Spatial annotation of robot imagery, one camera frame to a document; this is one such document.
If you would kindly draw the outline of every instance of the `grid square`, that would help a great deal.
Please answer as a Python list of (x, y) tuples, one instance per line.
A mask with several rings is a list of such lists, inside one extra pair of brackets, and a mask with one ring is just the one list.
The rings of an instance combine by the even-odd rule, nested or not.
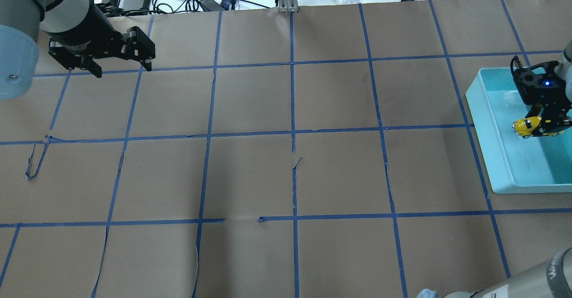
[(36, 75), (67, 74), (68, 70), (47, 54), (50, 37), (43, 31), (38, 33), (39, 58), (35, 68)]
[(20, 229), (0, 297), (89, 297), (104, 239), (105, 227)]
[(496, 224), (513, 275), (570, 247), (570, 213), (503, 214), (496, 216)]
[(98, 298), (190, 297), (196, 235), (196, 224), (111, 227)]
[(0, 141), (44, 140), (65, 80), (65, 76), (34, 78), (26, 94), (0, 101)]
[(459, 93), (463, 99), (464, 110), (467, 120), (472, 123), (471, 111), (468, 107), (466, 93), (472, 82), (475, 80), (481, 68), (508, 67), (512, 56), (479, 56), (451, 58), (451, 66), (455, 73), (455, 79), (459, 88)]
[(506, 279), (489, 216), (400, 218), (407, 292), (488, 288)]
[(385, 137), (397, 212), (488, 210), (466, 129), (389, 130)]
[(276, 9), (227, 11), (220, 29), (219, 64), (290, 61), (290, 14)]
[(204, 224), (197, 297), (293, 297), (292, 243), (290, 221)]
[(445, 58), (377, 61), (374, 74), (384, 126), (463, 123)]
[(570, 42), (572, 0), (505, 0), (526, 51), (563, 50)]
[(390, 213), (378, 131), (298, 134), (298, 215)]
[(402, 296), (392, 219), (302, 220), (298, 229), (301, 297)]
[(363, 14), (372, 57), (443, 55), (429, 3), (364, 4)]
[(438, 0), (433, 5), (449, 54), (521, 50), (500, 0)]
[(205, 149), (206, 139), (129, 142), (114, 221), (198, 218)]
[(10, 245), (12, 245), (12, 239), (14, 238), (14, 232), (16, 229), (14, 227), (6, 227), (0, 229), (0, 265), (4, 267), (4, 262), (8, 256), (8, 251), (10, 251)]
[(212, 66), (218, 13), (155, 15), (151, 40), (155, 42), (153, 67)]
[(122, 143), (51, 144), (38, 176), (25, 186), (23, 221), (107, 220), (121, 150)]
[(206, 134), (212, 82), (210, 69), (144, 73), (129, 135)]
[(290, 130), (290, 66), (219, 69), (213, 133)]
[(378, 126), (367, 62), (303, 64), (294, 73), (296, 129)]
[(296, 61), (367, 58), (358, 5), (304, 7), (294, 13), (294, 56)]
[(488, 197), (495, 210), (514, 209), (549, 209), (572, 208), (572, 193), (542, 193), (542, 194), (496, 194), (493, 192), (488, 172), (480, 149), (479, 139), (474, 128), (471, 128), (475, 141), (476, 153), (479, 156), (484, 181), (487, 184)]
[(205, 218), (292, 215), (290, 135), (216, 137), (210, 142)]
[(137, 73), (71, 76), (55, 121), (59, 139), (125, 137)]
[[(32, 145), (3, 145), (0, 147), (0, 223), (22, 221), (26, 209), (28, 184), (24, 172)], [(40, 158), (41, 151), (35, 152), (34, 163)]]

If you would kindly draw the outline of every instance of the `yellow toy car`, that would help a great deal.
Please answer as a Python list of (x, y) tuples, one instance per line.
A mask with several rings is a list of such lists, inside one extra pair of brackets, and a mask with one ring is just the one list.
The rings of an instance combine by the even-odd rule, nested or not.
[(519, 119), (513, 123), (513, 130), (519, 136), (522, 136), (523, 139), (528, 139), (532, 136), (542, 137), (542, 136), (558, 136), (562, 131), (557, 133), (544, 133), (542, 135), (533, 135), (533, 131), (540, 125), (542, 121), (542, 117), (540, 116), (533, 116), (528, 118)]

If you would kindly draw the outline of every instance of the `blue tape grid line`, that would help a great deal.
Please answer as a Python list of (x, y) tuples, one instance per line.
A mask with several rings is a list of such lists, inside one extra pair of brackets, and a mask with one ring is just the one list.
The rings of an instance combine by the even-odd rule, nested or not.
[[(403, 130), (403, 129), (443, 129), (443, 128), (464, 128), (465, 124), (450, 124), (450, 125), (412, 125), (412, 126), (385, 126), (384, 130)], [(377, 131), (378, 127), (355, 127), (355, 128), (333, 128), (333, 129), (299, 129), (295, 130), (295, 134), (313, 134), (313, 133), (344, 133), (350, 131)], [(275, 131), (247, 131), (244, 133), (219, 133), (211, 134), (211, 137), (238, 137), (238, 136), (258, 136), (258, 135), (291, 135), (291, 130), (275, 130)], [(66, 143), (117, 143), (124, 141), (148, 141), (157, 139), (205, 139), (208, 134), (196, 135), (159, 135), (159, 136), (134, 136), (121, 139), (58, 139), (57, 137), (48, 135), (46, 136), (50, 144), (66, 144)], [(31, 145), (31, 144), (45, 144), (44, 141), (14, 141), (14, 142), (0, 142), (2, 145)]]
[(370, 66), (371, 87), (372, 87), (372, 91), (373, 91), (373, 95), (374, 95), (375, 113), (376, 113), (376, 116), (378, 117), (378, 131), (379, 131), (380, 142), (381, 142), (381, 146), (382, 146), (383, 167), (384, 167), (385, 175), (386, 175), (387, 193), (388, 193), (388, 197), (390, 199), (391, 216), (392, 216), (393, 223), (394, 223), (395, 248), (397, 251), (397, 259), (398, 259), (398, 265), (399, 265), (399, 276), (401, 278), (401, 287), (402, 287), (402, 291), (403, 291), (403, 297), (407, 298), (407, 283), (406, 283), (406, 279), (405, 279), (405, 270), (403, 268), (403, 255), (402, 255), (402, 251), (401, 251), (401, 240), (399, 238), (399, 226), (398, 226), (398, 222), (397, 222), (397, 214), (395, 211), (395, 203), (393, 201), (393, 196), (391, 194), (390, 176), (389, 176), (389, 171), (387, 169), (388, 160), (387, 160), (387, 151), (386, 151), (386, 141), (385, 141), (385, 135), (384, 135), (382, 116), (381, 116), (381, 113), (379, 111), (378, 90), (377, 90), (376, 83), (375, 83), (374, 63), (373, 63), (373, 60), (371, 57), (370, 38), (368, 37), (368, 34), (367, 34), (366, 19), (365, 19), (365, 16), (363, 14), (362, 4), (359, 3), (358, 7), (359, 7), (360, 18), (362, 20), (364, 39), (366, 41), (367, 58), (368, 58), (369, 66)]
[[(541, 214), (541, 213), (572, 213), (572, 208), (554, 209), (515, 209), (494, 210), (496, 215), (504, 214)], [(458, 217), (458, 216), (488, 216), (487, 211), (450, 211), (450, 212), (411, 212), (411, 213), (363, 213), (363, 214), (324, 214), (297, 216), (296, 219), (364, 219), (364, 218), (418, 218), (418, 217)], [(259, 217), (258, 222), (266, 221), (291, 221), (293, 216)]]
[(500, 258), (501, 258), (501, 260), (502, 260), (502, 264), (503, 264), (503, 267), (504, 267), (504, 269), (505, 269), (505, 275), (506, 275), (507, 278), (510, 278), (509, 264), (508, 264), (508, 262), (507, 262), (507, 260), (506, 260), (505, 249), (504, 249), (504, 247), (503, 247), (502, 240), (501, 240), (501, 236), (500, 236), (501, 234), (500, 234), (500, 232), (499, 232), (498, 225), (497, 225), (497, 223), (496, 223), (496, 217), (495, 217), (494, 212), (493, 212), (493, 210), (492, 210), (492, 203), (491, 203), (491, 200), (490, 200), (490, 198), (489, 198), (489, 196), (488, 196), (487, 185), (486, 185), (486, 182), (485, 182), (485, 180), (484, 180), (484, 174), (483, 174), (482, 167), (481, 167), (481, 165), (480, 165), (480, 160), (479, 160), (478, 152), (476, 151), (475, 141), (474, 141), (474, 139), (473, 139), (473, 137), (472, 137), (471, 129), (470, 129), (470, 127), (468, 126), (467, 113), (466, 113), (466, 110), (465, 110), (465, 108), (464, 108), (463, 99), (461, 98), (461, 94), (460, 94), (460, 91), (459, 91), (459, 86), (457, 85), (457, 81), (456, 81), (456, 78), (455, 78), (455, 73), (453, 72), (453, 67), (452, 67), (452, 65), (451, 65), (451, 59), (450, 59), (449, 56), (448, 56), (447, 46), (446, 46), (446, 44), (445, 44), (445, 40), (443, 39), (443, 33), (441, 32), (441, 26), (439, 25), (439, 19), (437, 18), (437, 13), (435, 13), (435, 7), (433, 6), (433, 2), (429, 1), (429, 7), (431, 8), (431, 13), (433, 14), (433, 19), (435, 20), (435, 25), (437, 26), (437, 33), (439, 34), (439, 40), (441, 40), (441, 45), (443, 46), (443, 52), (445, 53), (445, 57), (446, 57), (446, 60), (447, 60), (447, 66), (449, 67), (449, 72), (451, 73), (451, 79), (452, 79), (452, 82), (453, 82), (453, 86), (454, 86), (454, 88), (455, 88), (455, 94), (456, 94), (456, 96), (457, 96), (457, 99), (458, 99), (458, 102), (459, 102), (459, 106), (460, 106), (460, 108), (461, 108), (461, 112), (463, 113), (463, 120), (464, 120), (464, 123), (465, 123), (465, 125), (466, 125), (467, 135), (468, 135), (468, 138), (469, 138), (469, 141), (470, 141), (470, 144), (471, 144), (473, 156), (474, 156), (474, 158), (475, 158), (476, 168), (477, 168), (477, 170), (478, 170), (478, 172), (479, 172), (480, 183), (481, 183), (481, 186), (482, 186), (482, 189), (483, 189), (484, 198), (485, 198), (485, 200), (486, 200), (486, 202), (487, 202), (488, 212), (489, 212), (489, 215), (490, 215), (490, 218), (491, 218), (491, 222), (492, 222), (492, 228), (494, 229), (495, 238), (496, 238), (496, 243), (497, 243), (497, 245), (498, 245), (498, 247), (499, 247), (499, 252), (500, 252), (500, 255), (501, 255)]
[[(294, 86), (294, 13), (290, 12), (290, 107), (292, 110), (292, 153), (296, 153), (296, 117), (295, 109), (295, 86)], [(300, 298), (300, 264), (298, 260), (298, 186), (296, 169), (302, 161), (302, 157), (292, 168), (292, 229), (294, 247), (294, 298)]]
[(526, 55), (525, 47), (522, 45), (521, 37), (519, 37), (517, 28), (514, 26), (513, 19), (512, 17), (510, 17), (509, 9), (506, 7), (505, 0), (500, 0), (500, 1), (501, 1), (500, 3), (502, 4), (502, 8), (505, 11), (506, 17), (509, 20), (510, 27), (513, 29), (514, 37), (517, 40), (518, 46), (521, 49), (521, 54), (525, 57), (526, 65), (530, 66), (529, 57)]
[(10, 263), (10, 258), (12, 257), (14, 246), (16, 246), (18, 233), (20, 233), (20, 227), (16, 227), (16, 231), (14, 231), (14, 237), (12, 237), (12, 243), (10, 244), (10, 249), (8, 250), (8, 255), (6, 256), (6, 261), (4, 262), (4, 267), (2, 268), (2, 273), (0, 273), (0, 288), (2, 288), (2, 283), (4, 282), (4, 277), (6, 276), (6, 271), (8, 270), (8, 263)]
[[(513, 51), (513, 52), (490, 52), (482, 54), (452, 54), (449, 58), (464, 58), (464, 57), (480, 57), (480, 56), (514, 56), (517, 54), (524, 55), (540, 55), (540, 54), (561, 54), (562, 50), (541, 50), (541, 51)], [(417, 59), (436, 59), (445, 58), (445, 55), (427, 55), (427, 56), (395, 56), (395, 57), (377, 57), (371, 58), (372, 61), (387, 61), (387, 60), (417, 60)], [(245, 67), (273, 67), (297, 64), (320, 64), (320, 63), (345, 63), (345, 62), (366, 62), (370, 58), (357, 58), (357, 59), (338, 59), (338, 60), (306, 60), (306, 61), (290, 61), (290, 62), (271, 62), (271, 63), (246, 63), (246, 64), (221, 64), (217, 68), (245, 68)], [(168, 67), (168, 68), (155, 68), (153, 71), (179, 71), (179, 70), (198, 70), (198, 69), (212, 69), (213, 66), (191, 66), (191, 67)], [(139, 70), (107, 70), (102, 74), (126, 74), (129, 72), (139, 72)], [(72, 72), (70, 76), (90, 76), (90, 72)], [(67, 73), (59, 74), (38, 74), (34, 78), (48, 78), (48, 77), (62, 77), (67, 76)]]
[[(213, 84), (210, 91), (210, 110), (209, 110), (209, 125), (208, 131), (206, 135), (206, 151), (205, 151), (205, 164), (202, 170), (202, 186), (201, 186), (201, 202), (198, 211), (198, 227), (197, 227), (197, 263), (198, 268), (197, 272), (200, 270), (200, 257), (201, 257), (201, 239), (202, 239), (202, 221), (205, 214), (205, 199), (206, 199), (206, 181), (208, 177), (208, 168), (209, 168), (209, 155), (210, 155), (210, 139), (212, 137), (212, 127), (213, 127), (213, 112), (215, 109), (215, 91), (216, 91), (216, 76), (217, 76), (217, 64), (219, 62), (219, 44), (220, 44), (220, 29), (221, 29), (221, 22), (223, 19), (222, 11), (219, 12), (219, 22), (217, 25), (217, 33), (216, 33), (216, 44), (214, 46), (214, 66), (213, 66)], [(192, 298), (196, 297), (197, 294), (197, 284), (198, 281), (195, 281)]]
[(62, 88), (62, 92), (59, 95), (59, 99), (58, 99), (58, 104), (55, 107), (55, 112), (54, 112), (54, 116), (51, 119), (51, 124), (50, 124), (50, 130), (54, 129), (54, 125), (55, 125), (55, 119), (58, 116), (59, 113), (59, 108), (62, 106), (62, 101), (63, 101), (63, 95), (66, 93), (66, 89), (67, 89), (67, 84), (70, 82), (70, 75), (72, 74), (71, 70), (67, 72), (67, 76), (66, 76), (66, 81), (63, 83), (63, 88)]
[[(153, 28), (153, 21), (154, 20), (155, 20), (155, 16), (153, 15), (153, 16), (151, 16), (151, 21), (149, 21), (149, 29), (147, 31), (147, 34), (149, 36), (151, 36), (151, 29)], [(141, 84), (141, 76), (143, 75), (143, 66), (139, 66), (138, 72), (139, 72), (139, 74), (137, 75), (137, 83), (135, 84), (135, 91), (133, 92), (133, 101), (131, 101), (131, 108), (129, 111), (129, 119), (127, 120), (127, 128), (125, 129), (125, 138), (123, 139), (123, 149), (121, 152), (121, 157), (119, 159), (119, 164), (117, 166), (117, 175), (116, 175), (115, 183), (113, 185), (111, 201), (109, 204), (108, 218), (107, 218), (107, 223), (105, 226), (104, 249), (103, 249), (103, 254), (101, 256), (99, 273), (97, 275), (96, 283), (93, 286), (93, 290), (92, 290), (92, 298), (95, 298), (95, 296), (97, 294), (97, 288), (99, 286), (101, 272), (103, 270), (103, 263), (104, 263), (104, 259), (105, 259), (105, 253), (106, 253), (106, 249), (107, 249), (107, 241), (108, 241), (108, 237), (109, 237), (109, 228), (110, 228), (109, 223), (112, 220), (113, 209), (115, 208), (115, 200), (117, 198), (117, 189), (119, 188), (119, 180), (121, 178), (121, 168), (123, 167), (123, 158), (125, 158), (125, 151), (127, 150), (127, 143), (129, 142), (129, 140), (127, 138), (129, 137), (129, 131), (131, 129), (131, 123), (133, 122), (133, 113), (135, 112), (135, 103), (137, 102), (137, 95), (139, 93), (139, 85)]]

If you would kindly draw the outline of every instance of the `teal plastic bin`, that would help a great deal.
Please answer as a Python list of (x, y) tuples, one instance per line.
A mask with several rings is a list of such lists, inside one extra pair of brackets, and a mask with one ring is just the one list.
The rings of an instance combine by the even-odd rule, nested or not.
[(523, 139), (513, 122), (526, 116), (510, 68), (483, 68), (467, 91), (492, 190), (572, 192), (572, 129), (556, 137)]

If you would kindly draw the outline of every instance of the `power cord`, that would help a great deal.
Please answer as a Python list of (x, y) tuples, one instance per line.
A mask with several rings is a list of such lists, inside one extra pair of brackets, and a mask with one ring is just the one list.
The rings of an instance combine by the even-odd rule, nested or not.
[[(159, 2), (159, 0), (151, 0), (152, 9), (124, 10), (122, 8), (119, 8), (119, 7), (109, 6), (109, 7), (106, 7), (104, 9), (104, 15), (106, 15), (106, 17), (130, 17), (133, 15), (140, 15), (141, 12), (156, 13), (156, 14), (195, 13), (195, 12), (200, 12), (199, 1), (200, 0), (184, 0), (177, 7), (177, 9), (174, 9), (168, 3), (157, 3), (157, 2)], [(250, 4), (257, 5), (257, 6), (263, 7), (263, 8), (270, 8), (270, 7), (267, 7), (266, 5), (262, 5), (262, 4), (259, 4), (259, 3), (253, 2), (253, 1), (249, 1), (249, 0), (237, 0), (237, 1), (250, 3)], [(117, 0), (117, 5), (120, 5), (120, 3), (121, 3), (121, 0)], [(162, 9), (163, 6), (168, 7), (169, 11), (163, 10)]]
[[(173, 9), (173, 7), (171, 5), (169, 5), (168, 3), (157, 3), (159, 2), (159, 0), (152, 0), (151, 3), (153, 5), (153, 9), (154, 10), (159, 10), (159, 11), (163, 11), (162, 9), (160, 9), (163, 5), (169, 7), (170, 12), (168, 11), (163, 11), (164, 13), (194, 13), (194, 12), (198, 12), (199, 10), (199, 0), (185, 0), (183, 1), (183, 3), (181, 5), (179, 5), (179, 7), (177, 9)], [(263, 4), (259, 4), (253, 1), (249, 1), (249, 0), (237, 0), (237, 1), (242, 1), (245, 3), (250, 3), (259, 7), (263, 7), (263, 8), (270, 8), (267, 7), (266, 5)]]

